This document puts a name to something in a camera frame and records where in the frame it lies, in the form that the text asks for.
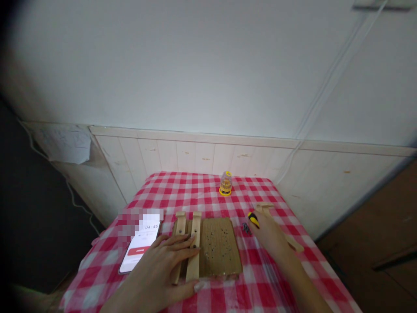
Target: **wooden wall paneling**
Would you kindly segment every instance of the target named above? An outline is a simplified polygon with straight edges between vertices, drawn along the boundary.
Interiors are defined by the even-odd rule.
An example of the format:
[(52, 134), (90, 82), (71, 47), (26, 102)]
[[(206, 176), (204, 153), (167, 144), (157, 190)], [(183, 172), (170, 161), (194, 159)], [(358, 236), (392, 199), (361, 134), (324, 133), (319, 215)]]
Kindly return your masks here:
[(139, 191), (147, 178), (145, 164), (143, 163), (138, 140), (135, 138), (119, 138), (122, 151), (135, 183), (136, 191)]
[(148, 176), (160, 172), (162, 167), (156, 140), (138, 139), (138, 143)]
[(222, 175), (225, 171), (230, 171), (232, 167), (233, 153), (235, 145), (217, 143), (214, 148), (214, 160), (212, 174)]
[[(220, 143), (254, 147), (294, 149), (299, 140), (270, 137), (216, 135), (206, 133), (185, 133), (162, 130), (135, 130), (131, 128), (89, 126), (93, 135), (130, 137), (155, 140), (173, 140), (201, 143)], [(366, 143), (345, 143), (334, 141), (306, 140), (300, 150), (331, 151), (345, 153), (379, 154), (395, 157), (415, 156), (417, 148), (374, 145)]]
[(177, 145), (175, 141), (157, 140), (161, 168), (166, 172), (178, 171)]
[(274, 148), (269, 147), (255, 147), (251, 161), (245, 176), (250, 177), (264, 177), (264, 172), (271, 161), (274, 154)]
[(108, 136), (96, 136), (96, 139), (100, 144), (125, 201), (129, 203), (135, 196), (137, 190), (119, 139)]
[(245, 176), (251, 162), (255, 147), (235, 146), (230, 171), (234, 176)]
[(275, 183), (275, 181), (279, 178), (278, 175), (280, 174), (279, 171), (281, 167), (284, 165), (287, 157), (292, 151), (293, 149), (274, 148), (271, 160), (265, 168), (262, 177), (269, 178)]
[(315, 239), (346, 214), (402, 159), (299, 150), (278, 190)]
[(177, 141), (178, 171), (195, 172), (195, 143)]
[(83, 164), (54, 162), (71, 186), (105, 226), (126, 206), (107, 161), (92, 136), (90, 160)]
[(195, 171), (197, 173), (212, 173), (214, 149), (214, 143), (195, 143)]

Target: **red checkered tablecloth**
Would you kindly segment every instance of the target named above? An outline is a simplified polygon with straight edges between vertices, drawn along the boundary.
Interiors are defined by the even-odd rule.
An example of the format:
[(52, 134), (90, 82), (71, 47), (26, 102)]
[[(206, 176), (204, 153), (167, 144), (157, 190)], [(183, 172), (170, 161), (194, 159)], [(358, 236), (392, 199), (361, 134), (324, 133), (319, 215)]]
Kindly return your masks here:
[(123, 209), (81, 261), (79, 271), (61, 301), (65, 312), (97, 312), (126, 275), (118, 269), (133, 234), (139, 209), (163, 209), (162, 233), (171, 234), (175, 213), (201, 211), (202, 218), (229, 217), (243, 265), (238, 280), (210, 281), (192, 298), (176, 303), (168, 312), (297, 312), (288, 282), (255, 237), (242, 230), (253, 204), (272, 202), (274, 219), (292, 235), (304, 252), (297, 256), (324, 299), (335, 312), (360, 312), (336, 273), (300, 224), (274, 184), (265, 178), (234, 177), (232, 195), (218, 193), (220, 177), (194, 173), (151, 175), (132, 202)]

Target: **white wall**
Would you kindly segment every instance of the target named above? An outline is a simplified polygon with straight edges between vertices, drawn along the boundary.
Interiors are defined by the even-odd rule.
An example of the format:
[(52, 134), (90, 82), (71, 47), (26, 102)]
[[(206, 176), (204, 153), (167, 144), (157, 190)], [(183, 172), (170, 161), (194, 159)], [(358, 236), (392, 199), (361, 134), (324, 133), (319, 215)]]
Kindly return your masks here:
[[(292, 138), (359, 13), (352, 0), (30, 1), (12, 48), (27, 120)], [(310, 139), (408, 145), (416, 13), (383, 13)]]

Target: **paper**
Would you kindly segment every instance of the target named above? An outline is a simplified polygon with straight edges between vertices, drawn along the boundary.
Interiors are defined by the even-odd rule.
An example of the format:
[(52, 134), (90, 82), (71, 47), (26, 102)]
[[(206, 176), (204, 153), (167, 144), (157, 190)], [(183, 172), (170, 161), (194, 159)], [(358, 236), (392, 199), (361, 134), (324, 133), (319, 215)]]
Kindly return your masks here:
[(90, 159), (91, 137), (79, 125), (26, 123), (49, 161), (81, 164)]

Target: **wainscoting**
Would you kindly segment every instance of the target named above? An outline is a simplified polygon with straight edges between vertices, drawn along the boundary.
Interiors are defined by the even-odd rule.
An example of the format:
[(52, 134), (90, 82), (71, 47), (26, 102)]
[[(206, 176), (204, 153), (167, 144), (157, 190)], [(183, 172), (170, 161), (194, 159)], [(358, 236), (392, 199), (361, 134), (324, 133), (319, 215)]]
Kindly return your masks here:
[[(128, 203), (145, 179), (183, 171), (276, 180), (297, 140), (91, 126)], [(313, 239), (416, 152), (414, 148), (305, 141), (277, 186)]]

